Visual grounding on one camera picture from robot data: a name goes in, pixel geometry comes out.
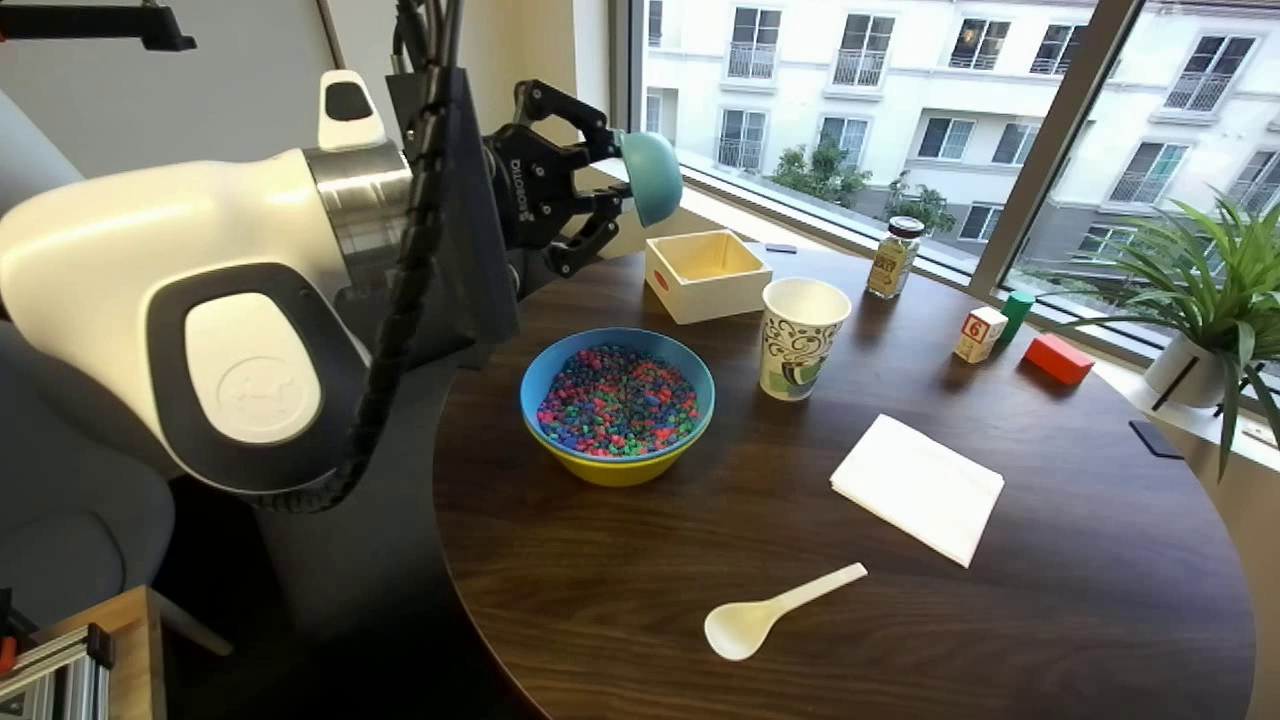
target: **paper cup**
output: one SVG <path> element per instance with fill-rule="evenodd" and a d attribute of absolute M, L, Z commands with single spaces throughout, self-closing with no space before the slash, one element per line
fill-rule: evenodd
<path fill-rule="evenodd" d="M 762 322 L 762 393 L 798 405 L 814 393 L 852 299 L 826 279 L 771 279 Z"/>

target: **black cable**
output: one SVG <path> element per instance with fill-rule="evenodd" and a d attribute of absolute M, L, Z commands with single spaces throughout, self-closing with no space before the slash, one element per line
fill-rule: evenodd
<path fill-rule="evenodd" d="M 434 255 L 446 235 L 446 166 L 450 166 L 450 105 L 453 105 L 453 74 L 458 74 L 458 30 L 460 0 L 450 0 L 450 11 L 437 0 L 401 0 L 398 16 L 398 56 L 410 53 L 410 74 L 421 75 L 421 110 L 403 120 L 403 162 L 413 169 L 410 187 L 410 226 L 401 234 L 401 255 L 390 287 L 390 322 L 376 332 L 367 384 L 362 401 L 362 418 L 353 430 L 353 453 L 336 468 L 336 477 L 318 490 L 297 490 L 281 497 L 259 497 L 259 508 L 281 512 L 329 512 L 366 477 L 376 440 L 390 424 L 410 343 L 415 337 L 415 322 L 424 312 L 424 296 L 434 283 Z"/>

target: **round wooden table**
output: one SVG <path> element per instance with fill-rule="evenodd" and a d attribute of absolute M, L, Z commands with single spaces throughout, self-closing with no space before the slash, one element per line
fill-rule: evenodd
<path fill-rule="evenodd" d="M 1217 508 L 1158 460 L 1102 376 L 1055 389 L 1020 365 L 951 359 L 958 287 L 911 278 L 865 296 L 856 255 L 770 255 L 849 287 L 856 317 L 809 405 L 758 389 L 758 317 L 671 326 L 641 255 L 602 261 L 524 304 L 524 332 L 458 381 L 437 432 L 437 523 L 458 596 L 541 715 L 1244 715 L 1254 611 Z M 656 486 L 570 477 L 520 424 L 518 384 L 551 341 L 645 326 L 715 373 L 709 435 Z M 889 413 L 996 468 L 1006 493 L 962 570 L 832 493 Z M 730 666 L 703 645 L 723 600 L 841 564 L 869 581 L 784 617 Z"/>

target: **colorful candy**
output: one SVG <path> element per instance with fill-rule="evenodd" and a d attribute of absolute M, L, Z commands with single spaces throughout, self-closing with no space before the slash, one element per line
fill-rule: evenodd
<path fill-rule="evenodd" d="M 551 376 L 538 424 L 560 450 L 641 460 L 696 430 L 694 384 L 629 343 L 581 350 Z"/>

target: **small box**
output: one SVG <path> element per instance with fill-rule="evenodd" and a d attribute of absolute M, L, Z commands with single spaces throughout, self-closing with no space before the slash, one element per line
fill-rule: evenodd
<path fill-rule="evenodd" d="M 730 229 L 653 235 L 645 249 L 645 283 L 675 326 L 762 312 L 770 279 L 770 266 Z"/>
<path fill-rule="evenodd" d="M 1082 350 L 1074 350 L 1069 341 L 1053 337 L 1053 332 L 1040 332 L 1031 341 L 1031 350 L 1025 351 L 1025 365 L 1040 369 L 1044 376 L 1078 389 L 1087 369 L 1092 369 L 1092 358 L 1086 358 Z"/>
<path fill-rule="evenodd" d="M 1009 317 L 996 312 L 992 304 L 973 307 L 973 312 L 966 317 L 966 326 L 962 326 L 962 337 L 958 337 L 958 350 L 951 350 L 951 351 L 958 351 L 966 365 L 990 359 L 992 350 L 996 350 L 996 341 L 1001 341 L 1001 332 L 1006 332 L 1006 326 L 1009 326 Z"/>

